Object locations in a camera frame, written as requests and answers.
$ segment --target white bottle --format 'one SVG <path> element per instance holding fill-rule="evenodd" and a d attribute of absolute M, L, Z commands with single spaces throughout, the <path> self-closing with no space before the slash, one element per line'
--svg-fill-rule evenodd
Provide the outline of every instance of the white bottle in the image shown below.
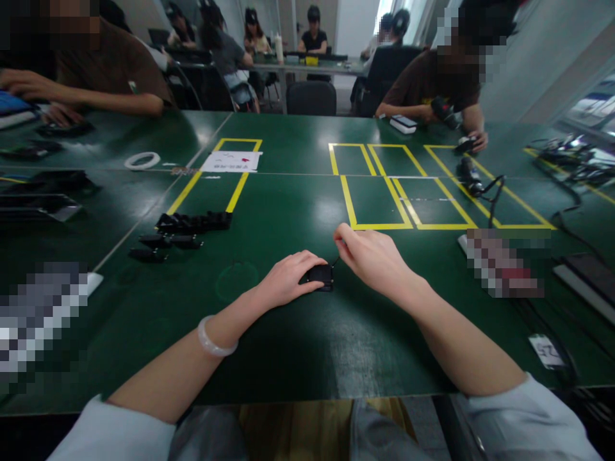
<path fill-rule="evenodd" d="M 277 61 L 282 64 L 284 62 L 284 52 L 282 50 L 282 37 L 280 34 L 275 34 L 275 55 Z"/>

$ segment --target white jade bracelet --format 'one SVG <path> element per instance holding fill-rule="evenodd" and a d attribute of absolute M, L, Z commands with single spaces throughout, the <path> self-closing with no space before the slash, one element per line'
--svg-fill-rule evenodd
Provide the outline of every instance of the white jade bracelet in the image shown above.
<path fill-rule="evenodd" d="M 205 324 L 207 323 L 207 320 L 212 317 L 213 316 L 207 316 L 199 323 L 199 341 L 201 342 L 203 348 L 210 354 L 215 355 L 216 357 L 227 357 L 235 352 L 237 346 L 239 345 L 239 341 L 237 341 L 233 347 L 228 349 L 222 349 L 221 347 L 216 346 L 213 341 L 207 337 L 207 333 L 205 333 Z"/>

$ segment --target gray table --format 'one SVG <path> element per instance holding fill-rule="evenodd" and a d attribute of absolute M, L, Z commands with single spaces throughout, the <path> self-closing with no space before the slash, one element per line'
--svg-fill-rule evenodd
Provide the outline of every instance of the gray table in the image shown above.
<path fill-rule="evenodd" d="M 254 70 L 260 72 L 276 72 L 280 80 L 282 112 L 287 114 L 286 109 L 286 75 L 294 72 L 309 72 L 317 75 L 343 75 L 350 77 L 366 77 L 368 69 L 359 58 L 349 58 L 347 61 L 319 60 L 318 66 L 307 66 L 302 63 L 279 63 L 276 58 L 270 58 L 259 54 L 254 57 Z"/>

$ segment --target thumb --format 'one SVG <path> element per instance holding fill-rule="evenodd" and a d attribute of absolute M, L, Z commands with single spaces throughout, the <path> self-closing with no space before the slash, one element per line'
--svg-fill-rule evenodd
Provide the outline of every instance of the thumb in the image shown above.
<path fill-rule="evenodd" d="M 318 288 L 323 288 L 325 284 L 323 282 L 308 282 L 297 286 L 297 298 L 299 296 L 306 295 L 312 291 L 316 291 Z"/>

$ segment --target white label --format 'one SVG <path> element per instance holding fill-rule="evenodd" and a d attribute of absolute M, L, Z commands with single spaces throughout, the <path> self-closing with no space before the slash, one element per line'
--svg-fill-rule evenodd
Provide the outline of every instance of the white label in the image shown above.
<path fill-rule="evenodd" d="M 529 337 L 529 340 L 538 354 L 538 358 L 546 368 L 566 365 L 561 357 L 559 357 L 557 349 L 555 349 L 555 346 L 547 336 L 533 335 Z"/>

